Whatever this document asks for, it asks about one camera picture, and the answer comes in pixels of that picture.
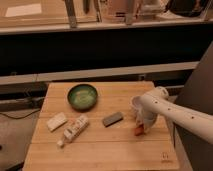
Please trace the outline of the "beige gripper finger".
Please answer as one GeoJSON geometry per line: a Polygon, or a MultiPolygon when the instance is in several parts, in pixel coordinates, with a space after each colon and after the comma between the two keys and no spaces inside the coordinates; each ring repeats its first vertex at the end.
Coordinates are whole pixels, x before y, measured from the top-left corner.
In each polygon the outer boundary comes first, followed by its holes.
{"type": "Polygon", "coordinates": [[[140,116],[136,117],[136,126],[139,127],[143,125],[143,118],[141,118],[140,116]]]}

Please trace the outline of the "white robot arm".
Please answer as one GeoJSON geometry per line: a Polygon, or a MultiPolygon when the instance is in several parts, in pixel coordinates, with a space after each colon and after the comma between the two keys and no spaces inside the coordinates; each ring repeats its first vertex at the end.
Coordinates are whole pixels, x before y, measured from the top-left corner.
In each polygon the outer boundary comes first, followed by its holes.
{"type": "Polygon", "coordinates": [[[213,116],[171,103],[168,97],[167,89],[161,86],[133,97],[131,105],[135,110],[136,124],[148,131],[157,116],[162,115],[213,144],[213,116]]]}

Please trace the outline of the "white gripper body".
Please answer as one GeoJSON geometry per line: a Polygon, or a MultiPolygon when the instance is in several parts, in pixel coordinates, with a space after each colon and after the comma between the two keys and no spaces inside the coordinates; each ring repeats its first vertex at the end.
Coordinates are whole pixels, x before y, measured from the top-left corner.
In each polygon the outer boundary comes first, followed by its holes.
{"type": "Polygon", "coordinates": [[[143,118],[143,126],[144,126],[143,134],[147,134],[150,131],[151,127],[157,121],[157,115],[148,110],[145,110],[144,108],[141,109],[141,112],[138,113],[136,117],[137,116],[140,116],[141,118],[143,118]]]}

